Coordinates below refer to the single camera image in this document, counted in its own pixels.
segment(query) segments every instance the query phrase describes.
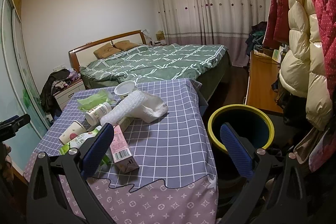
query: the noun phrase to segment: wooden headboard frame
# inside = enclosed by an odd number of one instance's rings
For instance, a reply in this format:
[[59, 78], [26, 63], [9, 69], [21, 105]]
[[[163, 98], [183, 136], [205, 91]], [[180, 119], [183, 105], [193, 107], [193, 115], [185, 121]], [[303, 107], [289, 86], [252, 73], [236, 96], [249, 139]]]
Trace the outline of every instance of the wooden headboard frame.
[[101, 43], [105, 43], [105, 42], [108, 42], [108, 41], [113, 41], [115, 39], [119, 39], [119, 38], [122, 38], [122, 37], [128, 37], [129, 35], [133, 35], [133, 34], [140, 34], [142, 44], [146, 45], [145, 36], [141, 32], [141, 30], [122, 33], [122, 34], [118, 34], [118, 35], [115, 35], [113, 37], [107, 37], [107, 38], [104, 38], [104, 39], [101, 39], [101, 40], [98, 40], [98, 41], [95, 41], [95, 42], [89, 42], [89, 43], [87, 43], [83, 46], [80, 46], [78, 48], [75, 48], [75, 49], [69, 51], [69, 58], [70, 58], [70, 62], [71, 62], [72, 67], [74, 69], [76, 69], [79, 73], [79, 61], [78, 61], [78, 58], [77, 58], [77, 52], [80, 52], [80, 51], [85, 50], [87, 48], [99, 45]]

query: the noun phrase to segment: brown pillow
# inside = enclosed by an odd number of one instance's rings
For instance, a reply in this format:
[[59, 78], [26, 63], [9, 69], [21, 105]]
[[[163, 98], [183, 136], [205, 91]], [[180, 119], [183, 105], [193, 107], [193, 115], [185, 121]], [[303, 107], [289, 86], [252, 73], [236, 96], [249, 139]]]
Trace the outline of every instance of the brown pillow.
[[122, 51], [128, 51], [132, 48], [138, 47], [139, 44], [135, 44], [130, 42], [129, 40], [123, 40], [123, 41], [119, 41], [117, 43], [113, 43], [114, 47], [122, 50]]
[[99, 49], [95, 50], [93, 54], [97, 57], [97, 59], [108, 58], [112, 54], [116, 54], [117, 52], [121, 52], [121, 50], [112, 46], [109, 42], [104, 46], [100, 47]]

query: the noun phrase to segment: wooden desk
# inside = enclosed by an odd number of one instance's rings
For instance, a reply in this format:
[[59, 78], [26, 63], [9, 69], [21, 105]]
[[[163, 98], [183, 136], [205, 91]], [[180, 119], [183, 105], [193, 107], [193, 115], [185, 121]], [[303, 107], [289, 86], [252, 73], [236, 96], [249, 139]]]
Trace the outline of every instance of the wooden desk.
[[282, 108], [274, 101], [277, 93], [271, 88], [279, 69], [280, 65], [271, 58], [257, 56], [251, 51], [246, 105], [280, 115], [283, 113]]

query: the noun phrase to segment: pink box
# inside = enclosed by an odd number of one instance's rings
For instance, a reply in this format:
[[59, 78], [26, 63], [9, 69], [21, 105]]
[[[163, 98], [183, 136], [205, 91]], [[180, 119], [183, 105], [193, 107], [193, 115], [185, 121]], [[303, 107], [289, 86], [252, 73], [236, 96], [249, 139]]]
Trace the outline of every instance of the pink box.
[[120, 126], [116, 126], [114, 128], [114, 138], [110, 148], [113, 161], [121, 172], [125, 174], [139, 168], [139, 165], [129, 150], [129, 146], [125, 140], [124, 134], [120, 129]]

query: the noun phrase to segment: curtain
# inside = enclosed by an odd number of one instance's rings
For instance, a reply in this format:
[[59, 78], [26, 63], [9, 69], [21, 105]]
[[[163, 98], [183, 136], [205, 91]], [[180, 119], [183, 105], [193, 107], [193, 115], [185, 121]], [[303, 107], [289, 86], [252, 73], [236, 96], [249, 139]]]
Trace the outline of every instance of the curtain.
[[168, 44], [222, 44], [235, 66], [246, 66], [251, 26], [265, 20], [265, 0], [156, 0]]

